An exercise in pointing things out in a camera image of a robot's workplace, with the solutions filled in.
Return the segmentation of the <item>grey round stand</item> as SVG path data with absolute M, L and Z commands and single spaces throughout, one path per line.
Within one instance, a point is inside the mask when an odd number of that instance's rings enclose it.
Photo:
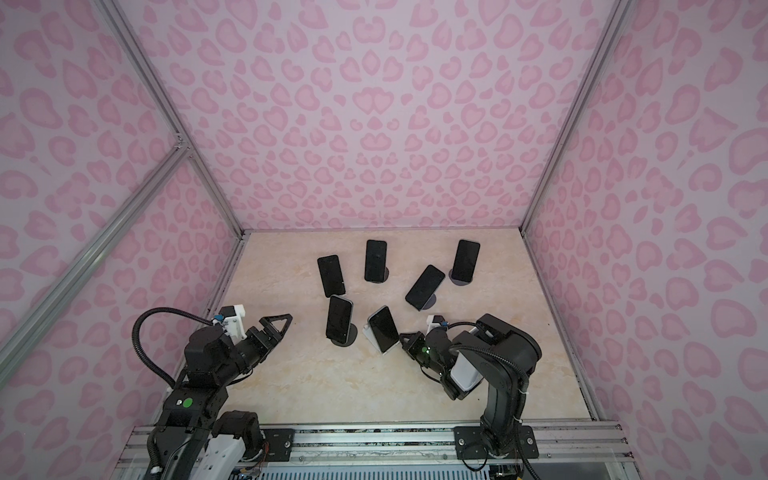
M 354 324 L 350 324 L 346 334 L 343 337 L 331 338 L 330 341 L 332 342 L 333 345 L 337 347 L 346 348 L 351 346 L 355 342 L 357 335 L 358 335 L 357 326 Z

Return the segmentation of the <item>white folding phone stand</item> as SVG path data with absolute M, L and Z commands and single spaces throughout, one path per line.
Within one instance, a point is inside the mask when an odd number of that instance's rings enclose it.
M 373 331 L 371 330 L 371 328 L 370 328 L 370 326 L 368 324 L 365 324 L 363 326 L 363 334 L 364 334 L 365 338 L 369 341 L 369 343 L 372 345 L 374 351 L 377 354 L 383 354 L 383 351 L 380 349 L 378 341 L 377 341 Z

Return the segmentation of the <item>teal phone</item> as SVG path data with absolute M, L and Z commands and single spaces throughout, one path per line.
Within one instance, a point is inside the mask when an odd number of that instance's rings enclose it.
M 383 354 L 399 343 L 399 332 L 388 306 L 375 311 L 367 320 Z
M 325 336 L 331 338 L 343 337 L 352 324 L 353 303 L 350 300 L 333 295 L 329 298 Z

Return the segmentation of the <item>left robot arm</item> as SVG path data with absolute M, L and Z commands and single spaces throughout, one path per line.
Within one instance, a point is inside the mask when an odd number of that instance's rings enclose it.
M 228 389 L 247 379 L 283 340 L 293 317 L 266 316 L 258 326 L 244 328 L 241 305 L 226 306 L 211 319 L 202 319 L 184 348 L 184 366 L 172 377 L 143 350 L 140 331 L 162 308 L 150 309 L 136 320 L 132 342 L 139 359 L 169 384 L 160 417 L 150 431 L 146 449 L 147 479 L 253 478 L 256 464 L 288 451 L 272 447 L 258 416 L 250 411 L 223 411 Z

